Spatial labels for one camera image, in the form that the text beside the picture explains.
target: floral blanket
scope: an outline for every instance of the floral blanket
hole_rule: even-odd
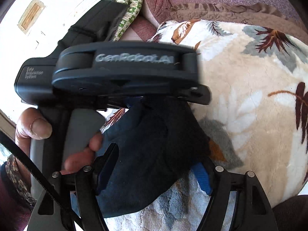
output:
[[[211,159],[254,171],[272,207],[297,195],[308,180],[308,46],[271,28],[200,19],[164,22],[149,41],[198,52],[212,101],[191,108]],[[190,172],[144,210],[106,222],[110,230],[196,230],[208,201]],[[234,202],[231,194],[223,230]]]

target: dark fabric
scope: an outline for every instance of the dark fabric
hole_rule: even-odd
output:
[[[5,171],[0,168],[0,230],[23,231],[30,219],[32,208],[16,191]]]
[[[279,231],[308,230],[308,195],[294,196],[273,208]]]
[[[210,154],[208,137],[186,102],[143,98],[104,133],[98,155],[117,143],[119,159],[97,197],[105,218],[134,213],[167,191]]]

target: silver screw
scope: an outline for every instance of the silver screw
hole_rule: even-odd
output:
[[[84,166],[84,171],[89,172],[91,171],[92,167],[90,165]]]
[[[224,170],[222,166],[217,166],[215,169],[217,172],[222,172]]]
[[[60,172],[53,172],[52,177],[57,178],[60,175]]]
[[[252,172],[252,171],[248,171],[248,172],[247,172],[247,175],[248,175],[249,177],[254,177],[254,176],[255,176],[254,172]]]

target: orange leaf print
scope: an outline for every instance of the orange leaf print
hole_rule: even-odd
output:
[[[227,161],[226,158],[224,157],[224,154],[221,152],[219,145],[217,145],[212,139],[210,139],[208,145],[211,151],[210,158],[213,161],[224,161],[224,162]]]
[[[182,23],[180,26],[178,26],[178,28],[174,31],[173,36],[171,38],[171,40],[175,43],[175,44],[180,44],[181,41],[183,41],[183,39],[187,36],[187,34],[190,32],[192,26],[194,25],[194,23],[200,21],[200,19],[193,19],[193,20],[189,20],[187,22]]]

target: device grip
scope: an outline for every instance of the device grip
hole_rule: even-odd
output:
[[[38,107],[38,110],[52,126],[52,134],[48,139],[31,140],[30,159],[49,178],[55,171],[61,170],[67,127],[71,110],[55,107]],[[43,188],[31,175],[31,195],[38,199]]]

